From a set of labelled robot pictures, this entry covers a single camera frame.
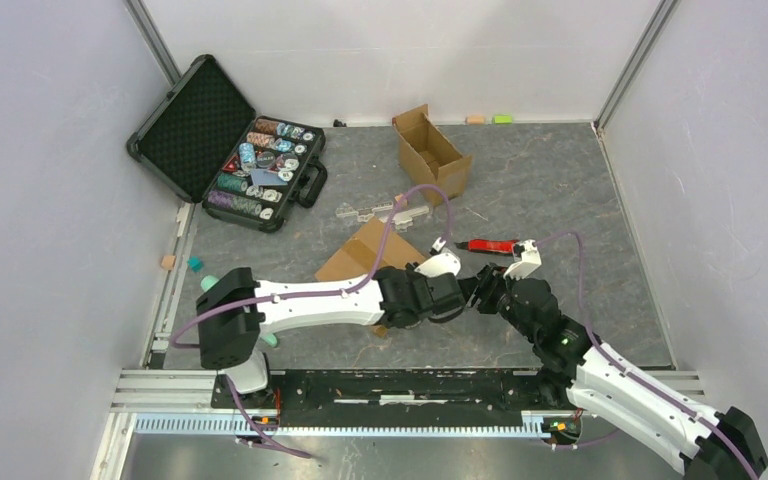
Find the white wall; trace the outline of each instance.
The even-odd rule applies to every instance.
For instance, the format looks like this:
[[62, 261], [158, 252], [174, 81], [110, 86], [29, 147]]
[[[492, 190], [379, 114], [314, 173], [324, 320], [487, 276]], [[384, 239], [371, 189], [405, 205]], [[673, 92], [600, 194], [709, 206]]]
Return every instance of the white wall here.
[[0, 0], [0, 479], [87, 478], [177, 201], [124, 143], [167, 88], [117, 0]]
[[179, 68], [213, 53], [262, 112], [313, 124], [592, 120], [658, 0], [145, 0]]
[[768, 452], [768, 2], [679, 4], [606, 142], [677, 356]]

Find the red tool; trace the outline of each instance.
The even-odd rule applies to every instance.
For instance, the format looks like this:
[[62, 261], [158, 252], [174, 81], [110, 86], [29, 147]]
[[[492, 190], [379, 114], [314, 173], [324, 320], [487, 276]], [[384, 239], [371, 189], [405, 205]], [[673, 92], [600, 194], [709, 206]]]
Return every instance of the red tool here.
[[468, 252], [513, 255], [514, 245], [517, 242], [519, 240], [484, 240], [483, 238], [473, 238], [468, 242], [458, 242], [455, 246]]

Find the open cardboard box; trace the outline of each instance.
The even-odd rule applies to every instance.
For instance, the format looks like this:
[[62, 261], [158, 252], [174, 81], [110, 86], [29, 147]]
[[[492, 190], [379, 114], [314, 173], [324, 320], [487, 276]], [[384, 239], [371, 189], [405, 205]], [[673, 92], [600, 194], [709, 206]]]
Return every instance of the open cardboard box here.
[[[431, 123], [427, 104], [393, 117], [393, 127], [399, 132], [399, 165], [414, 185], [437, 185], [449, 198], [463, 193], [472, 155], [462, 155]], [[422, 190], [422, 195], [434, 206], [443, 203], [436, 192]]]
[[[384, 234], [384, 224], [373, 217], [360, 227], [349, 240], [331, 256], [325, 265], [314, 275], [320, 282], [348, 280], [369, 272], [375, 263], [378, 245]], [[387, 236], [387, 246], [381, 259], [381, 267], [404, 268], [406, 264], [422, 263], [425, 257], [419, 251], [393, 231]]]

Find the cardboard flap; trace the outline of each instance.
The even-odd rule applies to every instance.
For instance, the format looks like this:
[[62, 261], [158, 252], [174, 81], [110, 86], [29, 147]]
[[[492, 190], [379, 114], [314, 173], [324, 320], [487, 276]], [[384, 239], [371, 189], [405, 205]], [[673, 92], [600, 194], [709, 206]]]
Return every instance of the cardboard flap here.
[[404, 131], [428, 123], [428, 104], [408, 110], [405, 113], [393, 117], [393, 126], [398, 131]]
[[[320, 282], [347, 280], [368, 273], [375, 262], [378, 245], [384, 234], [384, 224], [372, 218], [325, 262], [316, 272]], [[411, 244], [393, 231], [387, 237], [387, 246], [378, 268], [393, 266], [403, 268], [412, 262], [423, 262], [425, 257]]]

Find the black carrying case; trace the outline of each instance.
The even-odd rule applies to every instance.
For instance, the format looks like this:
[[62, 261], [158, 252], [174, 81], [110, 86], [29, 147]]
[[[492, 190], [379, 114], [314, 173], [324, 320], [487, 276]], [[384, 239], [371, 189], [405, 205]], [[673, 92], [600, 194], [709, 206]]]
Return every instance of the black carrying case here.
[[[223, 167], [238, 155], [246, 135], [254, 131], [258, 119], [284, 122], [315, 135], [306, 142], [281, 137], [305, 145], [306, 151], [296, 155], [299, 166], [286, 185], [264, 187], [281, 193], [277, 202], [222, 189], [216, 183]], [[328, 178], [328, 171], [320, 161], [325, 149], [324, 131], [259, 117], [212, 55], [202, 55], [193, 61], [143, 126], [131, 135], [127, 149], [131, 157], [153, 171], [182, 200], [201, 202], [212, 217], [263, 232], [280, 229], [294, 203], [312, 207]], [[258, 147], [258, 150], [272, 151], [276, 156], [282, 154], [270, 148]], [[272, 209], [272, 214], [264, 219], [213, 204], [208, 200], [208, 192], [212, 190], [261, 202], [263, 208]]]

